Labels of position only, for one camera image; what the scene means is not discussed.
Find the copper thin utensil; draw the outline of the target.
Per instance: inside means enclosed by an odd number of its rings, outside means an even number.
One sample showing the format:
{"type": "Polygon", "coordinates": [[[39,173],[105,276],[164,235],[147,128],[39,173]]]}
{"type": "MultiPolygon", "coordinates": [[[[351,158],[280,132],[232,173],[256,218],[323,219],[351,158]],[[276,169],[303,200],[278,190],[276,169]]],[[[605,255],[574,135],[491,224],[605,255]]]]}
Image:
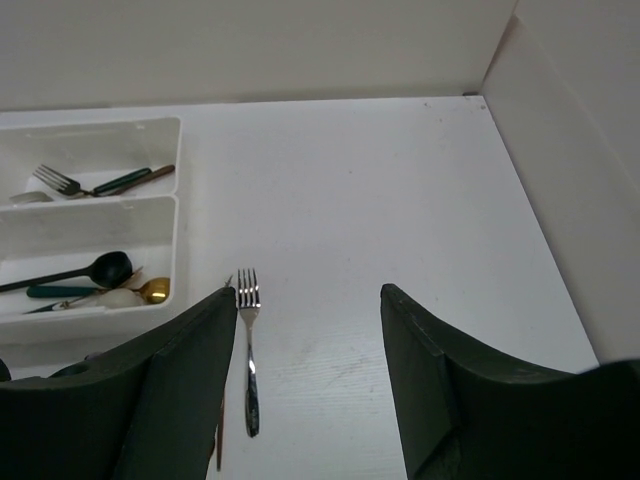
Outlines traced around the copper thin utensil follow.
{"type": "Polygon", "coordinates": [[[223,390],[221,405],[220,405],[220,415],[218,426],[216,430],[216,471],[220,472],[222,467],[222,451],[223,451],[223,440],[224,440],[224,418],[225,418],[225,399],[226,392],[223,390]]]}

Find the black measuring spoon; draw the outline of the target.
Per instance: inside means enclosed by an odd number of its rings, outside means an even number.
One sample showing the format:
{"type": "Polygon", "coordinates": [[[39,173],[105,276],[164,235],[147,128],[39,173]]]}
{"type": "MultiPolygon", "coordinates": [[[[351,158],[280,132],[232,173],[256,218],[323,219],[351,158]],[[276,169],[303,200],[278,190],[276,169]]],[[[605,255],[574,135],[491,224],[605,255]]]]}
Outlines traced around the black measuring spoon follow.
{"type": "Polygon", "coordinates": [[[129,256],[123,251],[113,251],[99,256],[84,268],[3,284],[0,292],[5,293],[79,277],[87,277],[100,287],[113,288],[128,280],[132,274],[133,265],[129,256]]]}

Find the small gold spoon green handle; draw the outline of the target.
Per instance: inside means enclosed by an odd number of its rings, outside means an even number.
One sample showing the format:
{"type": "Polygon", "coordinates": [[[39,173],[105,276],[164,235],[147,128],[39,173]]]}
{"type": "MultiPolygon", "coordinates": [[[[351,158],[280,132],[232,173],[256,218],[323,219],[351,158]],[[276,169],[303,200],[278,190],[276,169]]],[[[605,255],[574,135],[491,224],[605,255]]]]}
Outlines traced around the small gold spoon green handle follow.
{"type": "MultiPolygon", "coordinates": [[[[142,298],[144,302],[143,305],[158,305],[164,303],[170,296],[170,279],[168,277],[156,277],[147,281],[140,287],[131,288],[130,286],[128,286],[128,288],[142,298]]],[[[53,306],[56,303],[78,298],[81,297],[47,298],[55,299],[56,302],[44,307],[34,309],[32,310],[32,313],[54,312],[53,306]]]]}

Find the black handled fork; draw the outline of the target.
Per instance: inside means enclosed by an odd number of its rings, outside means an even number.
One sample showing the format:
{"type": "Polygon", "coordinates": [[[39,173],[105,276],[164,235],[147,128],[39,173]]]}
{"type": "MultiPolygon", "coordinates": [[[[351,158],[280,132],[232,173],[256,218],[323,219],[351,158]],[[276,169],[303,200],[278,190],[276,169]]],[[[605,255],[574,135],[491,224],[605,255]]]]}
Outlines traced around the black handled fork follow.
{"type": "Polygon", "coordinates": [[[83,189],[78,181],[63,175],[46,165],[39,165],[33,172],[33,176],[50,189],[65,197],[79,198],[97,196],[95,192],[83,189]]]}

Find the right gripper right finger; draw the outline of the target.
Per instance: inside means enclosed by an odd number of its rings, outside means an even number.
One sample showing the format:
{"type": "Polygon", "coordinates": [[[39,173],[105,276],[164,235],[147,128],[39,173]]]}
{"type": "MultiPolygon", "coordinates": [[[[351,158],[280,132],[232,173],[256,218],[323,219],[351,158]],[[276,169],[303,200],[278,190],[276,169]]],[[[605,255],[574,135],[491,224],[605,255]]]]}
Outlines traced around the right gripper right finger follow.
{"type": "Polygon", "coordinates": [[[573,374],[503,353],[393,284],[381,322],[411,479],[635,479],[639,363],[573,374]]]}

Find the white plastic bin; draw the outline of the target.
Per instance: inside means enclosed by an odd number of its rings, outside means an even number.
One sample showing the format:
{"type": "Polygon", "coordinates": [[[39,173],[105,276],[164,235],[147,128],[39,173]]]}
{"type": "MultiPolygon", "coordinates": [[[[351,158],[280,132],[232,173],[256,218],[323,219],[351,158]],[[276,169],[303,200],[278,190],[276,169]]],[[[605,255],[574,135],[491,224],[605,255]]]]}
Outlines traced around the white plastic bin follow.
{"type": "MultiPolygon", "coordinates": [[[[178,201],[133,200],[27,205],[1,212],[1,281],[10,283],[85,267],[123,251],[144,284],[176,277],[178,201]]],[[[85,300],[61,312],[41,312],[47,300],[21,291],[1,296],[1,358],[13,376],[73,363],[137,336],[174,314],[174,301],[109,309],[85,300]]]]}
{"type": "Polygon", "coordinates": [[[176,117],[5,127],[1,130],[1,205],[18,196],[66,197],[43,183],[52,170],[92,190],[141,169],[177,166],[182,122],[176,117]]]}

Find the silver fork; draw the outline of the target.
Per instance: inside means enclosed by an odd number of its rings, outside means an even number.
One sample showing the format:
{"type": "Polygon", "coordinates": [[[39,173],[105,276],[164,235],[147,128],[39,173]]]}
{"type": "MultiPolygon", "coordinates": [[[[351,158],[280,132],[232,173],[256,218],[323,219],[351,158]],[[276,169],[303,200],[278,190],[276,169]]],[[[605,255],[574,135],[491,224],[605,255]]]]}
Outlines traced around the silver fork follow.
{"type": "Polygon", "coordinates": [[[245,392],[245,423],[247,434],[255,438],[260,431],[260,407],[253,352],[253,327],[260,313],[261,300],[255,269],[237,270],[237,305],[244,322],[247,344],[247,383],[245,392]]]}

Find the gold fork green handle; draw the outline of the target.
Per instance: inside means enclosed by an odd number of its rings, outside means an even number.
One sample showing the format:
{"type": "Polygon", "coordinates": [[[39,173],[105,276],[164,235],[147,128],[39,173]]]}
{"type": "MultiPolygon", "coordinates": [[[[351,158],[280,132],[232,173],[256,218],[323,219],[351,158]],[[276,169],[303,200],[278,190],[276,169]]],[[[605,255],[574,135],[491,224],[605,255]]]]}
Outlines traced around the gold fork green handle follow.
{"type": "Polygon", "coordinates": [[[130,172],[126,175],[110,180],[104,184],[101,184],[93,188],[92,190],[81,190],[80,194],[84,196],[90,196],[90,197],[102,196],[109,192],[115,191],[120,187],[126,186],[136,180],[139,180],[144,176],[150,174],[151,172],[152,170],[149,167],[141,168],[133,172],[130,172]]]}

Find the white plastic spoon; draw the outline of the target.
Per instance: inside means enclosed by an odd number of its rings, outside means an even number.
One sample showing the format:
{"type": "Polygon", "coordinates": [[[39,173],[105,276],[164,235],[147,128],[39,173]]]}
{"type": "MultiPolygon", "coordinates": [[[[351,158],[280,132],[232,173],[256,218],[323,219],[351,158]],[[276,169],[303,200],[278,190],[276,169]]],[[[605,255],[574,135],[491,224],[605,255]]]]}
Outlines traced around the white plastic spoon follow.
{"type": "Polygon", "coordinates": [[[56,303],[54,311],[80,307],[103,307],[106,309],[122,309],[142,306],[142,298],[129,289],[115,289],[106,293],[96,293],[74,300],[56,303]]]}

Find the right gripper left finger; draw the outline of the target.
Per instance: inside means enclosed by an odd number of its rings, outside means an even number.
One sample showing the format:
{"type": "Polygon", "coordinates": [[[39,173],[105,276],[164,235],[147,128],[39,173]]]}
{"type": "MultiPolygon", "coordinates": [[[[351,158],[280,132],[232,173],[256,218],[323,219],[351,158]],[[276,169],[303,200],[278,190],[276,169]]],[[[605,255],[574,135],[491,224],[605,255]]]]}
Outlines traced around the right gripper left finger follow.
{"type": "Polygon", "coordinates": [[[4,479],[203,479],[233,351],[236,294],[49,377],[1,368],[4,479]]]}

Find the brown wooden fork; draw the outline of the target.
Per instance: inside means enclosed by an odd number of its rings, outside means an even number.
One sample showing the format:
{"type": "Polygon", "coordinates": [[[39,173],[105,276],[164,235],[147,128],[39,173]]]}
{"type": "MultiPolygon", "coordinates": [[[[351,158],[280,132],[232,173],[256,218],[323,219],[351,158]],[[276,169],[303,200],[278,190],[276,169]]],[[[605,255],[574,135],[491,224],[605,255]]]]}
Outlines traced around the brown wooden fork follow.
{"type": "Polygon", "coordinates": [[[166,165],[157,170],[152,171],[151,173],[141,177],[130,184],[127,184],[115,192],[115,195],[121,195],[129,190],[137,188],[141,185],[145,185],[147,183],[153,182],[157,179],[163,178],[167,175],[173,174],[175,172],[176,167],[174,165],[166,165]]]}

